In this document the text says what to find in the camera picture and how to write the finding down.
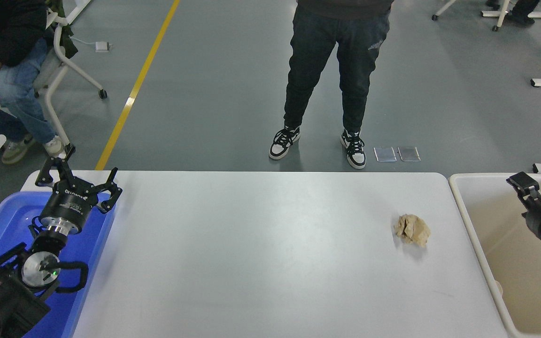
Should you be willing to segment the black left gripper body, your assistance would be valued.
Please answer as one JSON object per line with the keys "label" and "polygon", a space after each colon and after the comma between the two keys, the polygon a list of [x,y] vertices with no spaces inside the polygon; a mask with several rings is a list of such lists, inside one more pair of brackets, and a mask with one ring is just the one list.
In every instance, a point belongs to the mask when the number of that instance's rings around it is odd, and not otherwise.
{"label": "black left gripper body", "polygon": [[39,216],[39,222],[50,226],[54,220],[64,220],[71,223],[71,230],[82,230],[97,202],[97,192],[92,183],[82,179],[76,179],[73,183],[60,180],[54,184],[53,193]]}

